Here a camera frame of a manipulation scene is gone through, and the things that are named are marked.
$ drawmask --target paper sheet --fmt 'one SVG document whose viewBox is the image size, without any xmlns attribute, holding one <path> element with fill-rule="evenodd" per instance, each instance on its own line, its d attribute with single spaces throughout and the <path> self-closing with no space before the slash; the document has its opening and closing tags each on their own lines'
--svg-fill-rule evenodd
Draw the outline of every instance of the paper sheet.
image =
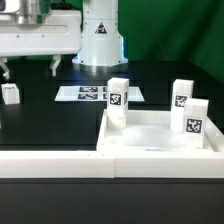
<svg viewBox="0 0 224 224">
<path fill-rule="evenodd" d="M 128 95 L 128 101 L 145 101 L 139 87 L 129 87 Z M 107 101 L 107 87 L 61 86 L 55 101 Z"/>
</svg>

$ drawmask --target white box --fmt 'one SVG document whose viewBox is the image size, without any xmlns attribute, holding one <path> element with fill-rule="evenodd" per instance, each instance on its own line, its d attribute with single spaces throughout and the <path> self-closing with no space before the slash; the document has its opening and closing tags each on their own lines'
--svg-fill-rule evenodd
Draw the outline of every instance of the white box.
<svg viewBox="0 0 224 224">
<path fill-rule="evenodd" d="M 5 104 L 19 104 L 20 95 L 16 84 L 2 84 L 2 97 Z"/>
<path fill-rule="evenodd" d="M 184 145 L 203 148 L 208 100 L 187 99 L 184 106 Z"/>
<path fill-rule="evenodd" d="M 173 84 L 170 129 L 175 132 L 183 132 L 184 105 L 192 97 L 193 84 L 192 80 L 182 79 L 175 80 Z"/>
<path fill-rule="evenodd" d="M 111 129 L 126 127 L 129 79 L 112 78 L 107 83 L 107 116 Z"/>
</svg>

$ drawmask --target white container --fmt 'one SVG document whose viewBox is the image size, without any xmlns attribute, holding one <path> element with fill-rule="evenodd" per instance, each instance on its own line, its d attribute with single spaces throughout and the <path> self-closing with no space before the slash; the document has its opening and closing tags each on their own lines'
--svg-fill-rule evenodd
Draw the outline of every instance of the white container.
<svg viewBox="0 0 224 224">
<path fill-rule="evenodd" d="M 213 128 L 215 125 L 207 118 Z M 169 111 L 135 111 L 127 113 L 126 128 L 112 130 L 108 127 L 107 111 L 104 111 L 97 150 L 104 152 L 213 152 L 216 148 L 210 141 L 209 130 L 205 129 L 204 148 L 185 147 L 184 134 L 170 130 Z"/>
</svg>

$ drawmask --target green background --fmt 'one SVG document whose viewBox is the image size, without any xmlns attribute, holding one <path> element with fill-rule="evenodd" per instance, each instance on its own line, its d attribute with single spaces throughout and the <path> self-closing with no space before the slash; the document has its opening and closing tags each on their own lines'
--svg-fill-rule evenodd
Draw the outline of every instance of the green background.
<svg viewBox="0 0 224 224">
<path fill-rule="evenodd" d="M 224 83 L 223 0 L 146 0 L 161 44 L 145 0 L 118 1 L 129 60 L 193 62 Z M 82 9 L 82 0 L 66 2 Z"/>
</svg>

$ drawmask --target black surface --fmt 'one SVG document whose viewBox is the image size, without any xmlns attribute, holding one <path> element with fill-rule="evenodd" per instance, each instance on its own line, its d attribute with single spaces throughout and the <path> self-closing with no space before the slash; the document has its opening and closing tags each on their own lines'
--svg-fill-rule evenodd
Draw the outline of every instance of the black surface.
<svg viewBox="0 0 224 224">
<path fill-rule="evenodd" d="M 21 104 L 4 105 L 1 99 L 0 149 L 95 150 L 106 102 L 54 99 L 62 85 L 105 86 L 112 77 L 129 78 L 131 86 L 140 87 L 145 102 L 129 103 L 129 109 L 137 110 L 170 110 L 175 79 L 194 80 L 193 97 L 209 99 L 208 116 L 224 130 L 224 85 L 191 63 L 130 62 L 127 72 L 92 74 L 75 72 L 67 60 L 56 78 L 49 76 L 47 61 L 18 60 L 9 64 L 13 71 L 10 82 L 17 84 Z"/>
<path fill-rule="evenodd" d="M 48 62 L 10 63 L 20 105 L 1 104 L 1 149 L 95 149 L 106 103 L 55 103 L 61 85 L 106 85 L 130 78 L 145 103 L 130 109 L 169 110 L 176 78 L 195 80 L 194 97 L 210 100 L 209 117 L 224 127 L 224 86 L 193 64 L 129 64 L 126 73 L 74 72 L 65 62 L 56 78 Z M 0 179 L 1 224 L 223 224 L 223 179 Z"/>
</svg>

